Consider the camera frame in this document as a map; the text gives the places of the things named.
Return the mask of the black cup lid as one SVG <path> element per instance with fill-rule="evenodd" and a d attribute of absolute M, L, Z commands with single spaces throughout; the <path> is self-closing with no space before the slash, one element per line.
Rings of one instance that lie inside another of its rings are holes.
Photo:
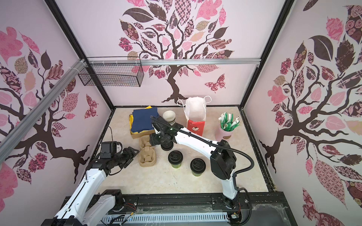
<path fill-rule="evenodd" d="M 172 151 L 168 155 L 168 161 L 183 161 L 183 154 L 178 150 Z"/>
<path fill-rule="evenodd" d="M 206 170 L 206 163 L 201 158 L 195 158 L 190 163 L 190 169 L 194 170 Z"/>

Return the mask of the green paper coffee cup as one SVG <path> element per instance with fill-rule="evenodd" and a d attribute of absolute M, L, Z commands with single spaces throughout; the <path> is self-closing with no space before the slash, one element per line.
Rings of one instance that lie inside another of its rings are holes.
<path fill-rule="evenodd" d="M 171 164 L 171 166 L 175 169 L 178 169 L 181 167 L 182 165 L 182 161 L 170 161 L 169 162 Z"/>

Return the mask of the red white paper bag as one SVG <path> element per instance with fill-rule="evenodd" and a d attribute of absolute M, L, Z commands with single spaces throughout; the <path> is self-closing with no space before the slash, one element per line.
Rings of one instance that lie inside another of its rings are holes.
<path fill-rule="evenodd" d="M 185 103 L 178 99 L 177 105 L 183 107 L 187 129 L 199 136 L 203 135 L 206 123 L 206 105 L 212 101 L 210 96 L 188 98 Z"/>

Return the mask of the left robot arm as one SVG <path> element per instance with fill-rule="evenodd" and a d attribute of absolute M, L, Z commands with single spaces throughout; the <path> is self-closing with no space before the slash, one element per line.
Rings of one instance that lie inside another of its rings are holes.
<path fill-rule="evenodd" d="M 124 148 L 121 142 L 107 141 L 100 146 L 100 152 L 86 167 L 84 178 L 69 200 L 51 219 L 43 221 L 43 226 L 96 226 L 113 208 L 122 210 L 125 200 L 119 189 L 104 191 L 98 200 L 89 207 L 96 191 L 111 170 L 125 169 L 140 153 L 139 150 Z"/>

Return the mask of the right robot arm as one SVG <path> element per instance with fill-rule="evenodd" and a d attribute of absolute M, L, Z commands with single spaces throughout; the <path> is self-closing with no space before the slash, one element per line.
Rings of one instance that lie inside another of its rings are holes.
<path fill-rule="evenodd" d="M 184 145 L 205 156 L 210 161 L 212 173 L 222 183 L 222 201 L 226 208 L 233 209 L 237 196 L 242 188 L 237 187 L 236 177 L 238 174 L 253 169 L 254 160 L 246 153 L 231 148 L 226 140 L 213 141 L 199 136 L 182 125 L 175 123 L 171 125 L 161 116 L 151 116 L 152 126 L 155 133 L 150 135 L 150 144 L 161 146 L 162 150 L 170 151 L 174 144 Z M 236 170 L 237 158 L 235 154 L 245 157 L 250 165 Z"/>

